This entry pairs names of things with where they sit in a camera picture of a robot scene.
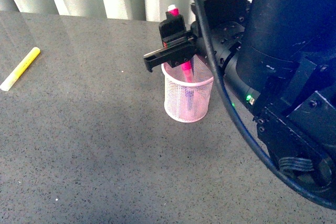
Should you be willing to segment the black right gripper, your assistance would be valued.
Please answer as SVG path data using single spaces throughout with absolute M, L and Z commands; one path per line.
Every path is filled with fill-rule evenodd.
M 220 74 L 230 88 L 251 88 L 238 76 L 236 64 L 242 50 L 245 31 L 245 19 L 250 3 L 247 0 L 206 0 L 206 17 L 211 29 L 211 36 L 216 62 Z M 190 61 L 196 54 L 197 67 L 194 81 L 201 82 L 201 77 L 211 78 L 211 70 L 206 55 L 204 39 L 201 37 L 199 24 L 192 23 L 191 30 L 197 39 L 194 45 L 193 35 L 186 30 L 184 17 L 174 12 L 166 12 L 166 19 L 159 24 L 163 48 L 144 55 L 143 60 L 149 72 L 156 66 L 168 63 L 171 68 Z

